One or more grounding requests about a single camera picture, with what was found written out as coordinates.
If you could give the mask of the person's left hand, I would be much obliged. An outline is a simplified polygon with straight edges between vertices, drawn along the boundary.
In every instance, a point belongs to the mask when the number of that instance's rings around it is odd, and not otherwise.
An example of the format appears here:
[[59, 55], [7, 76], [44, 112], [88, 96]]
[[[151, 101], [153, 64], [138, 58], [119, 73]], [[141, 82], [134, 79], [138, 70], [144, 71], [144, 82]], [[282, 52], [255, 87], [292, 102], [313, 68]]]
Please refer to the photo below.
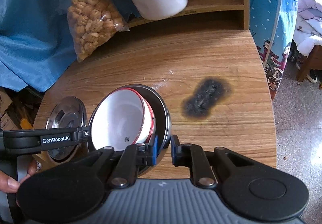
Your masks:
[[0, 190], [4, 193], [16, 193], [20, 185], [31, 176], [37, 173], [37, 162], [35, 159], [32, 159], [27, 174], [23, 177], [19, 182], [12, 177], [6, 175], [4, 172], [1, 171], [0, 174]]

